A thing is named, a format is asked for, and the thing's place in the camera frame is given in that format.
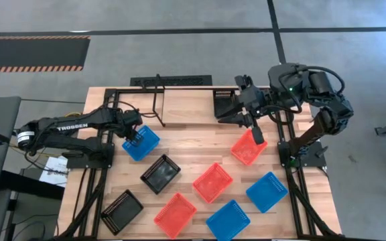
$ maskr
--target red plastic basket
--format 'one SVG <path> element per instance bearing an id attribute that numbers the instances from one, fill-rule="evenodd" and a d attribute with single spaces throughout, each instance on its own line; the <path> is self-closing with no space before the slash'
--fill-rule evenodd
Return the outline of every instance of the red plastic basket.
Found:
<path id="1" fill-rule="evenodd" d="M 266 148 L 267 142 L 257 145 L 253 138 L 253 131 L 248 129 L 238 142 L 232 147 L 231 152 L 239 161 L 245 165 L 251 165 Z"/>
<path id="2" fill-rule="evenodd" d="M 154 218 L 154 223 L 171 239 L 175 239 L 196 211 L 183 195 L 176 193 Z"/>
<path id="3" fill-rule="evenodd" d="M 214 163 L 193 183 L 194 189 L 207 202 L 212 203 L 233 181 L 233 178 Z"/>

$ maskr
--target concrete floor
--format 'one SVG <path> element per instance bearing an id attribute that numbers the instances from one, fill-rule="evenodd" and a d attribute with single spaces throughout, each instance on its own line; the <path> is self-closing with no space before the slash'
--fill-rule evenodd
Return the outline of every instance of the concrete floor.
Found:
<path id="1" fill-rule="evenodd" d="M 274 4 L 280 27 L 386 27 L 386 1 Z M 266 0 L 0 0 L 0 31 L 189 27 L 271 27 L 271 20 Z M 345 79 L 355 116 L 345 132 L 322 139 L 336 210 L 347 236 L 386 240 L 386 137 L 373 130 L 386 125 L 386 32 L 281 38 L 287 61 L 324 66 Z M 92 36 L 83 71 L 0 73 L 0 96 L 84 102 L 89 86 L 127 86 L 130 77 L 156 73 L 212 74 L 215 85 L 249 74 L 256 84 L 268 84 L 267 71 L 276 64 L 272 33 Z M 23 101 L 16 126 L 74 110 L 82 104 Z M 9 152 L 5 169 L 25 166 Z"/>

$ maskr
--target blue basket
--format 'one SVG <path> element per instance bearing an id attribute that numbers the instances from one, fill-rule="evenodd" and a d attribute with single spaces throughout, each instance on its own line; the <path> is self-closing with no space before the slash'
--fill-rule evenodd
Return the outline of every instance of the blue basket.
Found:
<path id="1" fill-rule="evenodd" d="M 287 192 L 287 189 L 270 171 L 247 190 L 247 196 L 260 212 L 265 213 L 287 195 Z"/>
<path id="2" fill-rule="evenodd" d="M 135 160 L 142 160 L 150 151 L 159 144 L 160 138 L 148 127 L 143 126 L 133 141 L 125 141 L 122 145 L 124 150 Z"/>
<path id="3" fill-rule="evenodd" d="M 232 240 L 250 223 L 250 219 L 235 200 L 224 205 L 209 217 L 206 225 L 211 229 L 218 241 Z"/>

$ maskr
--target wooden tabletop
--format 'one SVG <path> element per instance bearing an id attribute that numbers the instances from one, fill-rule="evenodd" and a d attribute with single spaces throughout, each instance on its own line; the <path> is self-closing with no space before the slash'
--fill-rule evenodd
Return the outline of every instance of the wooden tabletop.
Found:
<path id="1" fill-rule="evenodd" d="M 84 113 L 94 110 L 103 103 L 106 88 L 108 87 L 89 88 Z M 252 166 L 246 166 L 234 158 L 230 152 L 231 147 L 246 129 L 240 129 L 237 125 L 218 124 L 214 118 L 212 91 L 202 90 L 201 87 L 191 88 L 197 88 L 197 90 L 180 90 L 173 87 L 165 90 L 164 94 L 157 95 L 156 110 L 163 116 L 167 126 L 163 128 L 156 118 L 143 119 L 144 124 L 160 137 L 160 143 L 142 161 L 132 160 L 121 147 L 124 140 L 118 137 L 113 138 L 115 156 L 113 166 L 108 172 L 102 210 L 126 189 L 135 195 L 143 204 L 144 209 L 116 237 L 100 221 L 98 239 L 168 238 L 154 224 L 153 219 L 177 192 L 186 197 L 198 210 L 177 238 L 214 238 L 205 221 L 232 199 L 238 202 L 251 220 L 251 223 L 236 238 L 295 238 L 296 229 L 289 195 L 286 195 L 265 214 L 262 214 L 245 195 L 247 188 L 269 171 L 272 171 L 287 187 L 285 171 L 279 164 L 276 147 L 279 140 L 276 124 L 268 117 L 259 120 L 268 146 Z M 122 94 L 121 100 L 139 108 L 141 112 L 151 112 L 153 94 Z M 294 128 L 297 136 L 310 127 L 311 120 L 310 107 L 304 104 L 303 113 L 295 115 Z M 97 131 L 94 129 L 82 129 L 78 138 L 92 137 L 96 134 Z M 139 177 L 164 153 L 181 167 L 181 172 L 159 195 L 156 195 Z M 220 164 L 233 178 L 233 182 L 212 204 L 208 204 L 197 194 L 192 183 L 213 163 Z M 82 169 L 75 169 L 68 175 L 68 183 L 58 218 L 61 232 L 71 222 L 82 172 Z M 77 212 L 83 205 L 88 173 L 89 171 L 84 179 Z M 327 177 L 315 167 L 304 168 L 304 173 L 312 206 L 331 229 L 340 233 Z M 303 230 L 307 234 L 306 216 L 300 202 L 299 206 Z M 94 207 L 91 210 L 86 234 L 90 234 L 92 229 L 91 220 L 94 215 Z"/>

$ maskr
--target black basket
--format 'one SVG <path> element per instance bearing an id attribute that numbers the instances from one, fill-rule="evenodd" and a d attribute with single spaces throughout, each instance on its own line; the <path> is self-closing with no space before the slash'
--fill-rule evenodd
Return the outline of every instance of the black basket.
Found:
<path id="1" fill-rule="evenodd" d="M 232 104 L 234 90 L 213 90 L 214 116 L 217 117 L 222 111 Z"/>
<path id="2" fill-rule="evenodd" d="M 141 180 L 154 193 L 159 194 L 163 188 L 181 171 L 167 155 L 163 154 L 142 176 Z"/>
<path id="3" fill-rule="evenodd" d="M 143 208 L 138 199 L 127 189 L 101 213 L 101 219 L 116 236 Z"/>

